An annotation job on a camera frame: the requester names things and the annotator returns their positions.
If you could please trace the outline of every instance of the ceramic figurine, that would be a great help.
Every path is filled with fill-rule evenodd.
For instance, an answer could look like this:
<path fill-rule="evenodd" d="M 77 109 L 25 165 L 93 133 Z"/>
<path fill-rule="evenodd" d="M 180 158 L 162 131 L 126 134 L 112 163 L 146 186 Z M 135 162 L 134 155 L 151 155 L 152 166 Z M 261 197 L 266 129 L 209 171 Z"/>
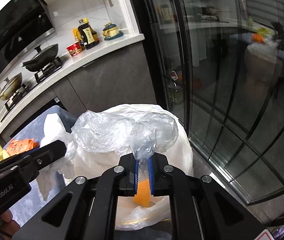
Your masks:
<path fill-rule="evenodd" d="M 116 24 L 114 23 L 106 24 L 102 34 L 105 41 L 114 40 L 123 36 L 123 32 L 119 31 Z"/>

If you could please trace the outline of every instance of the dark gray cabinet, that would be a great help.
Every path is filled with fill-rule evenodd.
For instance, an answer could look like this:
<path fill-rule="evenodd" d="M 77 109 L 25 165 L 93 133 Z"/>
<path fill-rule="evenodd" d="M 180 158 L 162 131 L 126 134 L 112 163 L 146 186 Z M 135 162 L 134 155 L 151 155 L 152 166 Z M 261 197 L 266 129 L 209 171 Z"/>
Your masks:
<path fill-rule="evenodd" d="M 54 85 L 52 85 L 52 90 L 59 98 L 66 110 L 76 118 L 78 118 L 82 113 L 86 111 L 84 104 L 75 93 L 75 90 L 73 89 L 67 77 L 62 78 Z"/>
<path fill-rule="evenodd" d="M 109 53 L 67 77 L 85 107 L 94 112 L 120 104 L 156 104 L 142 42 Z"/>

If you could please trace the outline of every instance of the frying pan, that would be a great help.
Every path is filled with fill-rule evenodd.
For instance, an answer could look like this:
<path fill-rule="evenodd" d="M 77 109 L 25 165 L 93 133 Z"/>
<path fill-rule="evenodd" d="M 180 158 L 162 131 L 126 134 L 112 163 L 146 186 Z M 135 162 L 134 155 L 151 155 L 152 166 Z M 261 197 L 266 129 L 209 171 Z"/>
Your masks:
<path fill-rule="evenodd" d="M 3 81 L 6 81 L 6 85 L 2 88 L 0 92 L 0 99 L 8 100 L 21 87 L 22 73 L 18 73 L 10 80 L 8 80 L 8 77 L 6 77 Z"/>
<path fill-rule="evenodd" d="M 28 71 L 37 72 L 52 62 L 59 51 L 59 45 L 53 44 L 41 50 L 40 45 L 35 48 L 37 54 L 29 61 L 20 64 L 20 67 L 26 67 Z"/>

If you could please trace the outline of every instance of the glass bottle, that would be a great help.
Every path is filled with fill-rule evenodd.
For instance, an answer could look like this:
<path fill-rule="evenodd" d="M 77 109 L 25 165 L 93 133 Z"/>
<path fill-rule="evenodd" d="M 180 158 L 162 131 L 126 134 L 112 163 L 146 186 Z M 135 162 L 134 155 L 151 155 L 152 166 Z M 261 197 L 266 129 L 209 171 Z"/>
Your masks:
<path fill-rule="evenodd" d="M 88 22 L 85 23 L 83 19 L 79 20 L 79 23 L 80 26 L 78 27 L 78 30 L 81 34 L 85 49 L 95 47 L 99 42 L 96 42 L 94 39 L 90 24 Z"/>
<path fill-rule="evenodd" d="M 90 24 L 90 23 L 89 23 L 89 20 L 88 20 L 86 17 L 83 18 L 83 21 L 84 21 L 85 23 Z M 91 25 L 90 25 L 90 28 L 91 28 L 91 33 L 92 33 L 92 35 L 93 35 L 93 38 L 94 38 L 95 42 L 100 43 L 98 33 L 97 33 L 95 30 L 93 30 L 93 28 L 92 28 Z"/>

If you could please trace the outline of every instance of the pot lid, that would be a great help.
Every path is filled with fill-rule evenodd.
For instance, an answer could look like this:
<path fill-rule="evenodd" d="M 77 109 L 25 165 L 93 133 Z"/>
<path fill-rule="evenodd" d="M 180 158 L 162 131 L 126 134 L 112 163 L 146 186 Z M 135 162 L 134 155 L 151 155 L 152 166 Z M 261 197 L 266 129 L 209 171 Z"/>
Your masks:
<path fill-rule="evenodd" d="M 20 76 L 22 76 L 22 73 L 18 73 L 17 75 L 15 75 L 14 77 L 12 77 L 10 80 L 8 80 L 8 77 L 6 77 L 3 81 L 6 81 L 6 85 L 2 88 L 0 95 L 2 95 L 6 89 L 13 84 L 13 82 L 15 80 L 17 80 Z"/>
<path fill-rule="evenodd" d="M 42 49 L 42 50 L 40 48 L 40 45 L 35 47 L 35 50 L 37 50 L 37 54 L 32 59 L 37 58 L 39 55 L 42 55 L 44 52 L 46 52 L 47 50 L 49 50 L 50 48 L 55 47 L 55 46 L 58 46 L 58 44 L 57 43 L 53 44 L 53 45 L 48 46 L 48 47 L 46 47 L 45 49 Z"/>

